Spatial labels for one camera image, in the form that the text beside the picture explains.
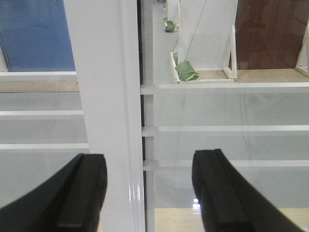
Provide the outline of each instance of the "green sandbag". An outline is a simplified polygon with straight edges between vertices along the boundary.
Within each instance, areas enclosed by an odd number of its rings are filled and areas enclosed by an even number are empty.
[[[172,21],[166,21],[166,23],[165,32],[174,32],[175,24]]]
[[[181,81],[193,81],[201,76],[201,74],[195,72],[189,61],[179,63],[176,65],[175,69],[177,70]]]

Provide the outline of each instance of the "floor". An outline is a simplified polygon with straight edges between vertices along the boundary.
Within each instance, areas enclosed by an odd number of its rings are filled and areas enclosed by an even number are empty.
[[[280,211],[300,228],[309,228],[309,208],[283,208]],[[198,209],[156,208],[155,218],[156,232],[204,232]]]
[[[0,81],[0,93],[78,92],[77,81]]]

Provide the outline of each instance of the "cable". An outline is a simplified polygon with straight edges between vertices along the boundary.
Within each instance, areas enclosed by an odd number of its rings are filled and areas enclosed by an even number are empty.
[[[203,14],[203,12],[204,12],[204,8],[205,8],[205,6],[206,6],[206,3],[207,3],[207,0],[205,0],[205,3],[204,3],[204,6],[203,6],[201,15],[199,16],[199,19],[198,19],[198,22],[197,22],[197,27],[198,27],[199,22],[200,22],[200,20],[201,20],[201,17],[202,17],[202,14]],[[191,42],[190,42],[190,45],[189,45],[189,48],[188,48],[188,51],[187,51],[187,55],[185,56],[184,61],[187,59],[188,53],[189,53],[190,48],[191,48],[191,45],[192,45],[192,41],[193,41],[193,39],[194,39],[195,33],[197,32],[197,27],[195,28],[195,31],[194,31],[194,34],[193,34],[193,36],[192,36],[192,40],[191,40]]]

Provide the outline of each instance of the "horizontal white bar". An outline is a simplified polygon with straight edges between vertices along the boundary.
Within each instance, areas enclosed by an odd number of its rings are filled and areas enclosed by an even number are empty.
[[[143,137],[153,137],[162,132],[205,132],[209,136],[309,135],[309,125],[161,126],[142,128]]]
[[[309,160],[230,160],[236,168],[285,168],[309,167]],[[192,160],[153,160],[144,161],[144,171],[189,170]]]
[[[89,144],[0,144],[0,150],[89,149]]]
[[[0,72],[0,81],[77,80],[76,72]]]
[[[309,83],[227,83],[190,85],[141,85],[141,95],[153,94],[239,94],[239,93],[308,93]]]
[[[83,115],[82,110],[0,111],[0,120],[72,119]]]

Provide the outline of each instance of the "wooden board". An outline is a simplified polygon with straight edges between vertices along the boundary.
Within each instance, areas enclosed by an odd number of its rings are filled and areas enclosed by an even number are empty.
[[[239,0],[239,70],[295,68],[309,18],[309,0]]]

